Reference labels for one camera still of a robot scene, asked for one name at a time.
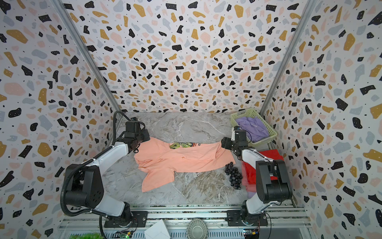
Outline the pink graphic t-shirt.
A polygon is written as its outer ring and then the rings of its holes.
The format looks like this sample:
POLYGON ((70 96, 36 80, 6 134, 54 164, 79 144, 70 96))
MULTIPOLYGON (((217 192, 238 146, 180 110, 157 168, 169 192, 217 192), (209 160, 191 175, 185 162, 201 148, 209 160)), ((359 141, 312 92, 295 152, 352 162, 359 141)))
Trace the pink graphic t-shirt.
POLYGON ((134 156, 138 169, 147 175, 142 192, 164 186, 175 180, 175 173, 200 173, 217 170, 229 163, 235 164, 232 152, 221 142, 166 143, 154 137, 140 145, 134 156))

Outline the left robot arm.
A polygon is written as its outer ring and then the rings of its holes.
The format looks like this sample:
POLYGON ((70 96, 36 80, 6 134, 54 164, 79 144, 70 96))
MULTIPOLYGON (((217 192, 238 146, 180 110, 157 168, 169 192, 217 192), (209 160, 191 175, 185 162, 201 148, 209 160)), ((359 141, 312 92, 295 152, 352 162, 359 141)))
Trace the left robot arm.
POLYGON ((141 143, 149 141, 150 135, 138 118, 129 118, 122 111, 116 111, 114 115, 126 119, 125 130, 118 135, 114 119, 111 145, 88 161, 66 168, 60 207, 69 217, 93 213, 118 227, 126 227, 133 222, 130 205, 106 195, 102 176, 121 158, 132 152, 138 153, 141 143))

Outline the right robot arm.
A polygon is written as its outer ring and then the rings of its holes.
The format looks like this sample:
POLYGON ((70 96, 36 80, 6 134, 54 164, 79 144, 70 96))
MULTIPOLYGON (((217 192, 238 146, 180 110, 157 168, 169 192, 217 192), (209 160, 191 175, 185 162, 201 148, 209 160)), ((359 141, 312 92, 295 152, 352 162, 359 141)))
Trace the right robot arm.
POLYGON ((292 199, 292 186, 286 164, 281 159, 269 158, 248 145, 247 132, 238 126, 230 138, 221 140, 222 148, 231 150, 239 160, 256 170, 256 193, 243 202, 238 216, 228 216, 229 225, 261 225, 266 220, 265 210, 292 199))

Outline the purple t-shirt in basket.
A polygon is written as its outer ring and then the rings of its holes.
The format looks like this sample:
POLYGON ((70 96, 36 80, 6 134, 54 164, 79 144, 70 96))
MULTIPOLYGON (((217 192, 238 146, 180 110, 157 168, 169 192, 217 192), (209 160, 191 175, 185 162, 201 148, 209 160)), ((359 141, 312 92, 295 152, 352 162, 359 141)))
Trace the purple t-shirt in basket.
POLYGON ((247 131, 247 137, 252 143, 269 137, 266 126, 259 118, 241 117, 235 121, 241 129, 247 131))

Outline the green plastic basket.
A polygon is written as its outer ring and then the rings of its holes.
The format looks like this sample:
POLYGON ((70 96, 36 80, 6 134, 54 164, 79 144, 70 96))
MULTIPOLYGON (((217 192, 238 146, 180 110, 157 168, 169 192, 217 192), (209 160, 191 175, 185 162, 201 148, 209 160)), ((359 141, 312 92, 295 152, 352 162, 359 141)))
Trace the green plastic basket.
POLYGON ((253 108, 231 114, 230 122, 246 132, 247 142, 252 147, 268 144, 278 135, 253 108))

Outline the black grape bunch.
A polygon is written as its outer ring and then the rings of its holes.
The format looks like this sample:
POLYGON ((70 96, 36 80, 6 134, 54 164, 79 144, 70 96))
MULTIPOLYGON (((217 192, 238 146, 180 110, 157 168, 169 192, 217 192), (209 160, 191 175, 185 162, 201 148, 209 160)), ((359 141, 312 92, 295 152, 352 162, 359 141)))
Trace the black grape bunch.
POLYGON ((233 162, 225 165, 224 172, 229 177, 231 187, 235 190, 241 190, 243 175, 239 172, 239 169, 234 166, 233 162))

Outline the folded red t-shirt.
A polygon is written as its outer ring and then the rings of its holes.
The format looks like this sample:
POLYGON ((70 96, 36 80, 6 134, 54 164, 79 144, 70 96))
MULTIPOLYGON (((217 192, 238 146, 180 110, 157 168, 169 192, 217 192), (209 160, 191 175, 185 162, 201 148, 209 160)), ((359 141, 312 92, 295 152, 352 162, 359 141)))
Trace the folded red t-shirt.
POLYGON ((277 150, 267 150, 258 152, 255 149, 245 149, 242 151, 245 174, 249 185, 255 185, 257 179, 276 180, 272 168, 275 160, 284 160, 277 150))

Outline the grey ribbed plate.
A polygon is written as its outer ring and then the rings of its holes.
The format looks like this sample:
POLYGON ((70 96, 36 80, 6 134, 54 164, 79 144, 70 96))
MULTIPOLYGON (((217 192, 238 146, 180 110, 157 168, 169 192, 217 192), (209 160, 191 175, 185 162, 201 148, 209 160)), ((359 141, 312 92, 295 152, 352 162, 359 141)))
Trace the grey ribbed plate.
POLYGON ((194 219, 187 227, 188 239, 206 239, 208 229, 206 224, 201 219, 194 219))

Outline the white paper sheet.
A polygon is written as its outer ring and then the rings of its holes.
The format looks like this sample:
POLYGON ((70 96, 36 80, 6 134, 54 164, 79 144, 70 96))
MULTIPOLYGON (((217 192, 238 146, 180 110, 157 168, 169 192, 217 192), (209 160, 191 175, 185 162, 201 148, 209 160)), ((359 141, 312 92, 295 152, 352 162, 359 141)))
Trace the white paper sheet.
POLYGON ((145 239, 170 239, 170 233, 163 220, 160 220, 156 224, 152 225, 144 232, 145 239))

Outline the green artificial grass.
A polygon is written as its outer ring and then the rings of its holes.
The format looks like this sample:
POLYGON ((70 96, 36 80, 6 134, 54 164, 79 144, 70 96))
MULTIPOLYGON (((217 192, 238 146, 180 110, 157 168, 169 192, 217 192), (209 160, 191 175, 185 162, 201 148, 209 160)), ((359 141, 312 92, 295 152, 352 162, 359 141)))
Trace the green artificial grass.
POLYGON ((104 239, 100 234, 71 235, 69 239, 104 239))

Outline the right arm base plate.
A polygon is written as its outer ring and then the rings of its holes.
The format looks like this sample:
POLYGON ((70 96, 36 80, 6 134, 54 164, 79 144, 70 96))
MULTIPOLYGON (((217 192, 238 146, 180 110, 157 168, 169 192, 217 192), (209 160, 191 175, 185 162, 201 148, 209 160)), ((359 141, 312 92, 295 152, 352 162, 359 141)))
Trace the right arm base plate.
POLYGON ((262 214, 248 214, 242 210, 228 210, 225 220, 229 227, 263 227, 268 226, 267 216, 262 214))

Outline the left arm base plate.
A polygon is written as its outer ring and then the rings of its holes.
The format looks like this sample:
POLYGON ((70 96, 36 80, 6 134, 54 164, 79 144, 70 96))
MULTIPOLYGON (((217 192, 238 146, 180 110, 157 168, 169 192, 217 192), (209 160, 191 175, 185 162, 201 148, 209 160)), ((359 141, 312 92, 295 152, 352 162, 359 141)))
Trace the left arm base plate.
POLYGON ((147 211, 132 211, 119 217, 110 217, 104 223, 105 228, 144 228, 148 218, 147 211))

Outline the aluminium rail frame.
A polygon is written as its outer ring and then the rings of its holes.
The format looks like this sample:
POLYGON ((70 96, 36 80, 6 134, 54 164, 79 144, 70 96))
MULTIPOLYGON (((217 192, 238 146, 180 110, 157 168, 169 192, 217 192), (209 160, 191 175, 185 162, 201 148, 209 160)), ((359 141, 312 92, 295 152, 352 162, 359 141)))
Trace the aluminium rail frame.
POLYGON ((260 230, 262 239, 314 239, 315 235, 303 208, 293 207, 290 202, 268 208, 263 221, 252 226, 240 222, 239 206, 147 206, 132 207, 134 213, 145 212, 139 217, 145 227, 133 226, 133 239, 144 239, 145 231, 163 221, 172 239, 186 239, 189 224, 196 219, 207 227, 208 239, 242 239, 253 229, 260 230))

